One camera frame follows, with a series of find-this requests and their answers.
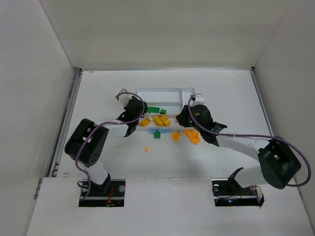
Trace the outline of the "green L-shaped lego brick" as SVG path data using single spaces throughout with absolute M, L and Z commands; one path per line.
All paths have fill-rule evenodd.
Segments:
M 148 107 L 147 113 L 151 114 L 159 114 L 160 113 L 160 108 L 159 107 Z

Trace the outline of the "large yellow arch lego brick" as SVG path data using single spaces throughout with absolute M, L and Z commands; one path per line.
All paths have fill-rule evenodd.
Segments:
M 145 118 L 141 122 L 139 122 L 139 126 L 145 127 L 148 126 L 151 123 L 150 118 Z

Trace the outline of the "orange lego pieces cluster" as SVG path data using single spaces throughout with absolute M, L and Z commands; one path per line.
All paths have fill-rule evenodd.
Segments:
M 194 145 L 200 143 L 201 138 L 199 132 L 193 130 L 185 130 L 184 133 L 189 138 L 190 142 L 193 143 Z

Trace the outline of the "yellow 2x3 lego brick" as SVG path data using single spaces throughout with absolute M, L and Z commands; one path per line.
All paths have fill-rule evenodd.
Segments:
M 155 115 L 153 116 L 153 121 L 157 126 L 170 126 L 171 124 L 170 119 L 165 115 L 162 115 L 160 117 Z

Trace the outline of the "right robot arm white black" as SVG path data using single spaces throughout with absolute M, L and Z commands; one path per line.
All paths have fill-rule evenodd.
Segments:
M 231 190 L 266 183 L 284 189 L 301 169 L 300 161 L 287 144 L 275 138 L 239 137 L 227 125 L 215 122 L 204 105 L 184 106 L 176 120 L 180 126 L 198 131 L 205 142 L 232 149 L 259 163 L 253 168 L 235 170 L 226 180 Z

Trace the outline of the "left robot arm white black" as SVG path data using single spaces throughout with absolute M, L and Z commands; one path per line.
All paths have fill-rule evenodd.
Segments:
M 101 193 L 107 193 L 111 177 L 99 160 L 105 141 L 108 138 L 130 136 L 147 112 L 147 103 L 139 96 L 126 92 L 120 95 L 125 96 L 121 99 L 124 111 L 116 120 L 97 125 L 85 118 L 80 121 L 65 144 L 65 153 L 75 161 L 77 169 L 88 178 L 86 183 L 79 186 L 85 187 L 88 191 L 95 187 Z

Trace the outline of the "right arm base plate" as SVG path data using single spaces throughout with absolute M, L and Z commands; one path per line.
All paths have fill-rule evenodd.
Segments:
M 260 186 L 241 187 L 233 179 L 212 179 L 212 192 L 216 207 L 262 207 L 265 202 Z

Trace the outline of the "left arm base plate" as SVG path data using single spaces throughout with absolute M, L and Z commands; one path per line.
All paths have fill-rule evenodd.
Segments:
M 87 197 L 88 180 L 79 181 L 77 185 L 81 188 L 79 207 L 124 207 L 126 179 L 112 179 L 105 192 L 92 182 Z

